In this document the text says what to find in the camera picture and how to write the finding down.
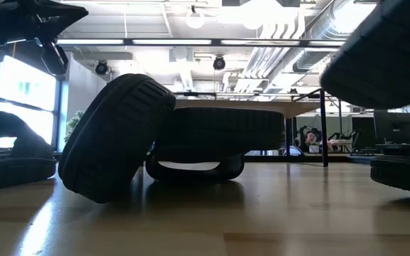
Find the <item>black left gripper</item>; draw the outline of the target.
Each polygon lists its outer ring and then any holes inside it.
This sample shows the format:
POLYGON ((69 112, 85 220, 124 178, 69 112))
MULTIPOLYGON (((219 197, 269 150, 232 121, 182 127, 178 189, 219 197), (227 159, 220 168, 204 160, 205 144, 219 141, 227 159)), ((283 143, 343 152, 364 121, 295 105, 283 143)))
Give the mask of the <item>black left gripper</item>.
POLYGON ((82 6, 53 0, 4 0, 1 42, 32 40, 38 36, 57 37, 67 27, 88 15, 82 6))

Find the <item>black tire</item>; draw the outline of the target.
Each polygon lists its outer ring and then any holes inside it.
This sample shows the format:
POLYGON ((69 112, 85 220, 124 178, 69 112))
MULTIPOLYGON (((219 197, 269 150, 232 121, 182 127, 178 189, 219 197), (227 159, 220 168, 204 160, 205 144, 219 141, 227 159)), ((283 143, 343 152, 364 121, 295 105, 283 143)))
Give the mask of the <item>black tire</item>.
POLYGON ((410 156, 376 156, 370 167, 373 181, 410 191, 410 156))
POLYGON ((63 185, 96 203, 120 197, 175 105, 175 95, 147 75, 128 73, 110 81, 63 148, 63 185))
POLYGON ((178 108, 162 127, 145 167, 152 178, 163 182, 231 180, 243 172, 246 153, 276 150, 284 141, 280 112, 178 108))

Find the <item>black tire aloft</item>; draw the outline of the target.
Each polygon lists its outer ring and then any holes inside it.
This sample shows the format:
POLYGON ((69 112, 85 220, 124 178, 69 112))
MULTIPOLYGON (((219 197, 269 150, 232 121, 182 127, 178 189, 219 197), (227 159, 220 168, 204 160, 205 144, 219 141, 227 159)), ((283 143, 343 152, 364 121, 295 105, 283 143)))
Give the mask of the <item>black tire aloft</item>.
POLYGON ((320 85, 360 107, 410 105, 410 0, 380 0, 337 52, 320 85))

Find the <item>large bright window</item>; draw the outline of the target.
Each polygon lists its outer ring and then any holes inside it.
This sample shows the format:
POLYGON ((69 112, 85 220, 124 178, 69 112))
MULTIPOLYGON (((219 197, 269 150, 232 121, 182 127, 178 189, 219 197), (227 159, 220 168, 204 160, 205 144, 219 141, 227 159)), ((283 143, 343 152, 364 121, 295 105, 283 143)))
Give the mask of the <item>large bright window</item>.
POLYGON ((0 62, 0 111, 20 117, 51 144, 56 83, 53 76, 6 56, 0 62))

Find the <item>black bar with light strips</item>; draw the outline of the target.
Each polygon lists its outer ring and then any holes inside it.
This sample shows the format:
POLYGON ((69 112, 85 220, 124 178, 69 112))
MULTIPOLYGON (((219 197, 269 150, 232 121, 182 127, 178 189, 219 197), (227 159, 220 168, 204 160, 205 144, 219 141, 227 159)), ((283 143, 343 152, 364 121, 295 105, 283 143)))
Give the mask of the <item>black bar with light strips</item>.
POLYGON ((339 48, 345 40, 322 39, 222 39, 222 38, 76 38, 58 39, 62 46, 213 46, 339 48))

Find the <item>green potted plant woven pot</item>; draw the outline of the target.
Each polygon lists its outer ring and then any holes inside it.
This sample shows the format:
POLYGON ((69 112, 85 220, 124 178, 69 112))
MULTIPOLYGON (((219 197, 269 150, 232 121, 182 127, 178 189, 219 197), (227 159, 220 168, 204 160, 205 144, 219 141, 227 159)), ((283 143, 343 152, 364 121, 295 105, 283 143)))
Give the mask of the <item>green potted plant woven pot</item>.
POLYGON ((84 115, 84 111, 78 110, 66 123, 66 133, 65 133, 65 137, 64 137, 64 142, 66 143, 73 130, 75 129, 75 127, 77 126, 77 124, 79 123, 80 119, 82 118, 82 116, 84 115))

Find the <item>white round ceiling lamp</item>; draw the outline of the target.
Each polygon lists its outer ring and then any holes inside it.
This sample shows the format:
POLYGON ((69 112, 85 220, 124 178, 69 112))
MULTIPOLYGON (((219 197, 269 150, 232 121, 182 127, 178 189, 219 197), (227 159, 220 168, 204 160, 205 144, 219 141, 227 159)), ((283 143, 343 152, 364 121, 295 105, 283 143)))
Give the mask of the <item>white round ceiling lamp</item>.
POLYGON ((195 5, 191 5, 186 14, 186 24, 190 28, 199 29, 205 24, 205 15, 195 5))

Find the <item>person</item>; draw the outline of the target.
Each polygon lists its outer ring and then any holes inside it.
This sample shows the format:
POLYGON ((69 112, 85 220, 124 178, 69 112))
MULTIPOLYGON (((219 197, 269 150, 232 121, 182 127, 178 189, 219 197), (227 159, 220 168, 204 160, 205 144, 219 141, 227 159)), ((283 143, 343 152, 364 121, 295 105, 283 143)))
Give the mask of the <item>person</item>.
POLYGON ((309 131, 305 135, 304 151, 306 153, 318 154, 320 152, 320 140, 318 135, 309 131))

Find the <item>large black monitor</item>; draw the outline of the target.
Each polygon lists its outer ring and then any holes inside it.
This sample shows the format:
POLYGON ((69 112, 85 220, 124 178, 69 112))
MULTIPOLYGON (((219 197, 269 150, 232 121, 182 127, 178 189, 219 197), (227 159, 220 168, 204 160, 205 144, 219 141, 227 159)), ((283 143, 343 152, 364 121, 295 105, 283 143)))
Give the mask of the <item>large black monitor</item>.
POLYGON ((374 132, 378 144, 410 144, 410 114, 376 111, 374 132))

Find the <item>wooden shelf black metal frame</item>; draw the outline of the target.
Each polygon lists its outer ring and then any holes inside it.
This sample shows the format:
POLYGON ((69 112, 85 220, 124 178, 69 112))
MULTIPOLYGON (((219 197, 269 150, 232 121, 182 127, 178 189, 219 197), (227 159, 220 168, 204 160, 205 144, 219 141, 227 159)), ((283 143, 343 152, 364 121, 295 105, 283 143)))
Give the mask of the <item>wooden shelf black metal frame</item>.
POLYGON ((324 167, 327 167, 330 160, 326 149, 322 150, 321 156, 291 156, 290 144, 293 142, 293 119, 302 114, 306 114, 313 110, 320 110, 320 128, 322 132, 322 145, 327 143, 327 120, 325 111, 325 99, 327 97, 325 91, 321 88, 313 90, 307 94, 300 93, 273 93, 272 101, 241 101, 234 100, 220 100, 223 93, 213 92, 211 95, 214 99, 193 99, 188 97, 193 93, 178 92, 177 93, 177 107, 219 107, 219 108, 233 108, 243 110, 270 110, 280 112, 285 118, 285 155, 283 156, 248 156, 246 159, 250 162, 283 162, 283 163, 300 163, 300 162, 321 162, 324 167))

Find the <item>silver ventilation duct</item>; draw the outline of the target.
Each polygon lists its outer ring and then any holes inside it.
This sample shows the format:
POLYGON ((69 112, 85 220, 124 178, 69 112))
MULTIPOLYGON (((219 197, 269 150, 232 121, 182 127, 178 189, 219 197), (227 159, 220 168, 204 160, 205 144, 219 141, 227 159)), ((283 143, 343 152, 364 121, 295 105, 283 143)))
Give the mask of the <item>silver ventilation duct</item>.
MULTIPOLYGON (((338 28, 338 16, 344 13, 345 7, 350 7, 354 0, 334 0, 325 9, 325 12, 305 33, 305 39, 315 40, 344 40, 350 34, 348 28, 338 28)), ((311 70, 318 62, 323 60, 329 52, 312 52, 305 48, 297 54, 297 61, 293 64, 293 71, 297 73, 311 70)))

